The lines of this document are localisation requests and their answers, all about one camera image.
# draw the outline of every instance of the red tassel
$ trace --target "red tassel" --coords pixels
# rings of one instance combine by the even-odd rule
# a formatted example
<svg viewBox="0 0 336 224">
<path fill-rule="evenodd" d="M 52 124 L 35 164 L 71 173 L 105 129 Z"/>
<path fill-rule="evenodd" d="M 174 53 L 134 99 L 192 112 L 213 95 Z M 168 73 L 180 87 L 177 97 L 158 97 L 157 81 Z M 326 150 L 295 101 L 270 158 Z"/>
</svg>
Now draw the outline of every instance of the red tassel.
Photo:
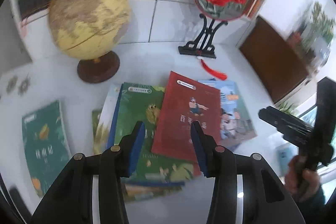
<svg viewBox="0 0 336 224">
<path fill-rule="evenodd" d="M 209 73 L 211 74 L 213 77 L 216 77 L 220 80 L 226 80 L 227 79 L 227 75 L 225 73 L 222 73 L 222 72 L 219 72 L 217 70 L 213 70 L 213 69 L 210 69 L 208 67 L 208 65 L 203 61 L 203 59 L 201 59 L 201 64 L 202 64 L 202 67 Z"/>
</svg>

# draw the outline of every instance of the brown cabinet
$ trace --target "brown cabinet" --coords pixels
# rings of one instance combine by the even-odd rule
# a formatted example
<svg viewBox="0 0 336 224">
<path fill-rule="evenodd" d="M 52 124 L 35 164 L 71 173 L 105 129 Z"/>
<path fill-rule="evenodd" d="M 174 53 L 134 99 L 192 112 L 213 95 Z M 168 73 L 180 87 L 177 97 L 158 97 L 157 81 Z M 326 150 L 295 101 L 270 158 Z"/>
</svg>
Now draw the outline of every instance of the brown cabinet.
<svg viewBox="0 0 336 224">
<path fill-rule="evenodd" d="M 274 103 L 284 98 L 308 76 L 308 71 L 286 41 L 261 17 L 241 45 Z"/>
</svg>

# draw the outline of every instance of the globe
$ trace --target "globe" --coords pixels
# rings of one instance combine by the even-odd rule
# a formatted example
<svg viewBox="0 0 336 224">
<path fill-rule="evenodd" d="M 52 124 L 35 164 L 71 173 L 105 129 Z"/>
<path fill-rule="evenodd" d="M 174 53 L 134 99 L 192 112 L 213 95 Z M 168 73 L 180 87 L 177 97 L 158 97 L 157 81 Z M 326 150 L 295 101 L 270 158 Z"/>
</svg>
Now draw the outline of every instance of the globe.
<svg viewBox="0 0 336 224">
<path fill-rule="evenodd" d="M 120 61 L 111 49 L 126 33 L 130 12 L 128 0 L 51 0 L 54 43 L 81 60 L 77 72 L 82 80 L 99 83 L 117 72 Z"/>
</svg>

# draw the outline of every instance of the globe stand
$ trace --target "globe stand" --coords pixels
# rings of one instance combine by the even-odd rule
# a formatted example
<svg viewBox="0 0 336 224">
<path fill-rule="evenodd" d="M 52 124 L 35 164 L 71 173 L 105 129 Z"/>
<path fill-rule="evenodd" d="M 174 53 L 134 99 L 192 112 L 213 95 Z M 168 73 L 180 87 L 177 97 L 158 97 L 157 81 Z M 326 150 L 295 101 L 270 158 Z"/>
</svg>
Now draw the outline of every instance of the globe stand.
<svg viewBox="0 0 336 224">
<path fill-rule="evenodd" d="M 117 73 L 119 67 L 118 55 L 110 51 L 96 59 L 79 61 L 77 73 L 84 82 L 96 84 L 110 79 Z"/>
<path fill-rule="evenodd" d="M 196 56 L 203 56 L 203 57 L 210 57 L 210 58 L 216 58 L 215 55 L 215 46 L 212 45 L 212 40 L 213 37 L 216 33 L 216 31 L 220 28 L 220 26 L 222 25 L 228 25 L 227 21 L 222 21 L 220 22 L 214 29 L 212 29 L 215 20 L 213 19 L 209 25 L 209 27 L 207 27 L 207 18 L 205 15 L 203 14 L 199 14 L 200 18 L 203 18 L 203 29 L 202 31 L 199 33 L 198 37 L 194 40 L 194 41 L 189 41 L 187 42 L 187 44 L 185 44 L 184 46 L 179 46 L 178 47 L 178 51 L 180 54 L 184 54 L 184 55 L 196 55 Z M 201 38 L 204 36 L 204 39 L 202 41 L 202 44 L 199 48 L 197 48 L 198 43 L 200 42 Z"/>
</svg>

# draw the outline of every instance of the human hand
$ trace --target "human hand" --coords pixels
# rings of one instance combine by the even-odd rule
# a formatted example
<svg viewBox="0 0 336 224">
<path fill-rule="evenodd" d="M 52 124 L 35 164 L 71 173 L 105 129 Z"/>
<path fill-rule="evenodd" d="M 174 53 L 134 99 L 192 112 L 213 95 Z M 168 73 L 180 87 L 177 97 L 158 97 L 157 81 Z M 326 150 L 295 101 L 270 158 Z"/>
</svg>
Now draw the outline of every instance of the human hand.
<svg viewBox="0 0 336 224">
<path fill-rule="evenodd" d="M 295 195 L 298 192 L 298 176 L 295 172 L 295 166 L 297 164 L 304 164 L 306 158 L 303 156 L 296 155 L 292 158 L 288 164 L 288 173 L 285 175 L 285 188 L 291 195 Z M 320 176 L 317 172 L 309 169 L 305 169 L 302 172 L 302 177 L 309 184 L 306 192 L 302 195 L 299 202 L 303 202 L 314 196 L 320 187 Z"/>
</svg>

